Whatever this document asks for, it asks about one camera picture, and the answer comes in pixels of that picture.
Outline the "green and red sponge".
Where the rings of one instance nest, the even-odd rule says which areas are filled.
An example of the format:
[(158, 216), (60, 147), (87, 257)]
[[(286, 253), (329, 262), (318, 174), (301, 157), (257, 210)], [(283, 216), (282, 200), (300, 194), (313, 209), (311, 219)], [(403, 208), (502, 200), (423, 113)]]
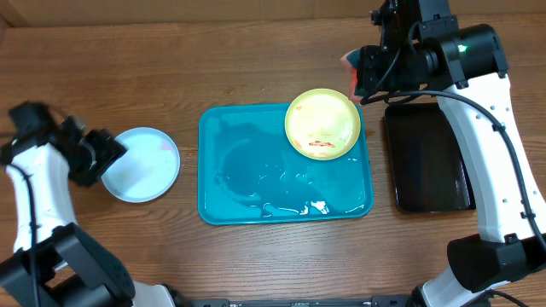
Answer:
[(362, 96), (359, 96), (356, 94), (357, 68), (360, 62), (360, 50), (354, 49), (352, 51), (347, 52), (345, 55), (343, 55), (340, 58), (340, 61), (351, 75), (351, 85), (350, 85), (348, 97), (355, 104), (359, 104), (360, 101), (363, 99)]

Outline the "light blue plate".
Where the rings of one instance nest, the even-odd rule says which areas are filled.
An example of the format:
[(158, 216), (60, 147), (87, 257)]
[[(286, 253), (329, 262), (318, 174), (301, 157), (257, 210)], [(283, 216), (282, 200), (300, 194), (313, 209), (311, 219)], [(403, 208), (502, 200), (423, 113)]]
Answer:
[(114, 197), (130, 203), (159, 198), (177, 180), (182, 166), (176, 143), (164, 132), (148, 127), (127, 130), (115, 137), (126, 148), (102, 175)]

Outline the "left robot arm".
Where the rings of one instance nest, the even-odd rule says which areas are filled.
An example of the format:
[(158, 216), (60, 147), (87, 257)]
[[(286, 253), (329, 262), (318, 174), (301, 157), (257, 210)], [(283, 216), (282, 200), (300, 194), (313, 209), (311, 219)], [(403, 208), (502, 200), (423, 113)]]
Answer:
[(15, 189), (14, 254), (1, 286), (22, 306), (189, 306), (167, 285), (133, 281), (125, 266), (76, 222), (68, 184), (89, 187), (126, 149), (107, 130), (85, 131), (68, 116), (25, 101), (9, 110), (16, 132), (1, 147)]

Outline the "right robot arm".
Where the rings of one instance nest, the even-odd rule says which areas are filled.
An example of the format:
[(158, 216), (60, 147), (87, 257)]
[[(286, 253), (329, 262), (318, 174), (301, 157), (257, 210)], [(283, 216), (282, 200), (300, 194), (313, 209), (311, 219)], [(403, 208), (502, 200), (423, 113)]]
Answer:
[(508, 62), (496, 31), (461, 28), (446, 1), (386, 1), (370, 14), (380, 44), (364, 46), (355, 93), (363, 105), (433, 96), (458, 142), (479, 218), (451, 241), (448, 267), (409, 295), (375, 306), (488, 305), (499, 287), (545, 267), (545, 202), (512, 111)]

